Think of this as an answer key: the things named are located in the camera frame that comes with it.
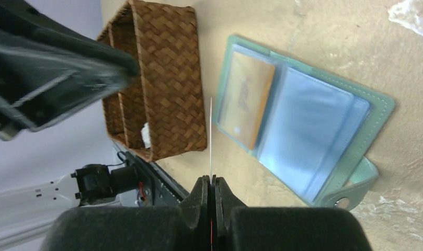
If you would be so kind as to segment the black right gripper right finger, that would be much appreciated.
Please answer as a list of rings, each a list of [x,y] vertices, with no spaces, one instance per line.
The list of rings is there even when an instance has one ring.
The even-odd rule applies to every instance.
[[[211,181],[212,250],[371,250],[358,220],[336,208],[249,207]]]

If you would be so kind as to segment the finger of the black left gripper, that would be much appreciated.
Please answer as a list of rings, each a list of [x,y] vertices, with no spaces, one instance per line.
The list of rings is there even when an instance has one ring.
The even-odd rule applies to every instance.
[[[52,127],[128,87],[134,58],[26,1],[0,1],[0,139]]]

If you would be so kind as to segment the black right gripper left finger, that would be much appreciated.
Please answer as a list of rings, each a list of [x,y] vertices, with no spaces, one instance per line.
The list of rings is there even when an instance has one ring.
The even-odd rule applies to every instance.
[[[41,250],[210,250],[210,178],[177,206],[88,207],[62,213]]]

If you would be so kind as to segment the teal leather card holder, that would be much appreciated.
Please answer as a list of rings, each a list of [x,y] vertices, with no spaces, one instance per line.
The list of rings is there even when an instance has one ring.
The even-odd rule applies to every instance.
[[[233,52],[276,66],[252,151],[218,125]],[[237,35],[228,37],[214,104],[212,122],[216,127],[305,204],[346,210],[354,209],[379,177],[365,154],[395,108],[394,99],[387,95]]]

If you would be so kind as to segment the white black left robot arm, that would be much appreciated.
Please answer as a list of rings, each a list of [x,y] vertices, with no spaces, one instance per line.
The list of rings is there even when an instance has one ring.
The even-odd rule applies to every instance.
[[[26,1],[0,1],[0,140],[54,126],[128,87],[133,57],[66,28]],[[88,164],[26,188],[0,192],[0,250],[43,234],[71,208],[111,203],[138,186],[123,152],[118,165]]]

